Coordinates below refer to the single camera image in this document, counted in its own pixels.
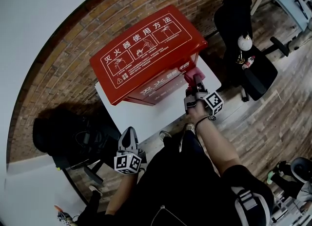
fire extinguisher cabinet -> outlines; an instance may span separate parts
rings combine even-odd
[[[90,63],[112,105],[155,105],[185,84],[206,40],[169,5],[112,40]]]

pink object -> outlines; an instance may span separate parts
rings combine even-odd
[[[201,70],[198,67],[194,67],[184,74],[184,79],[186,80],[186,82],[189,84],[190,87],[194,87],[196,85],[193,78],[193,76],[196,74],[199,74],[201,80],[205,78],[205,75],[203,74],[203,72],[201,72]]]

white table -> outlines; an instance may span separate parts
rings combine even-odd
[[[260,5],[262,0],[257,0],[252,8],[251,15],[253,15]],[[276,2],[285,10],[285,12],[295,21],[298,27],[304,31],[307,26],[308,22],[312,16],[312,12],[304,3],[303,0],[299,0],[301,6],[303,7],[304,12],[307,14],[308,19],[305,18],[304,14],[301,12],[299,4],[294,2],[295,0],[276,0]]]
[[[203,83],[209,92],[214,92],[221,87],[220,81],[201,57],[198,58],[197,67],[206,76]],[[121,101],[113,106],[108,101],[100,83],[95,85],[99,97],[119,131],[123,133],[129,126],[134,127],[139,143],[185,114],[183,99],[187,87],[188,85],[185,84],[151,107],[127,101]]]

wrist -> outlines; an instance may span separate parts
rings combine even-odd
[[[203,119],[207,116],[208,116],[207,114],[203,114],[203,115],[198,115],[198,116],[192,117],[192,122],[194,125],[196,125],[198,123],[198,121],[200,121],[201,119]]]
[[[195,131],[201,135],[202,132],[209,130],[209,127],[212,125],[212,122],[209,120],[208,115],[205,115],[199,118],[194,125]]]
[[[123,176],[124,179],[126,180],[133,180],[133,179],[137,179],[138,177],[138,172],[137,173],[133,173],[133,174],[126,174]]]

brick wall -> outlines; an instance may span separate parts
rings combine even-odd
[[[64,102],[79,113],[100,105],[89,59],[113,38],[169,4],[178,7],[206,36],[215,30],[213,16],[221,2],[87,0],[50,37],[26,77],[12,115],[7,161],[42,155],[32,143],[32,125],[40,111]]]

